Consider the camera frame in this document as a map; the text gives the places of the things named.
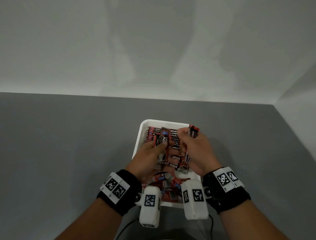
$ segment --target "black wrist strap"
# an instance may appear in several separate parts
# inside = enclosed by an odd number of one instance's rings
[[[217,214],[237,207],[248,199],[251,200],[240,180],[234,173],[231,174],[232,171],[214,174],[216,171],[218,172],[218,169],[203,177],[203,186],[207,187],[205,194],[211,196],[206,201],[217,211]]]
[[[133,174],[122,169],[111,173],[100,189],[97,198],[101,198],[123,216],[135,206],[134,202],[137,194],[142,191],[142,185]]]

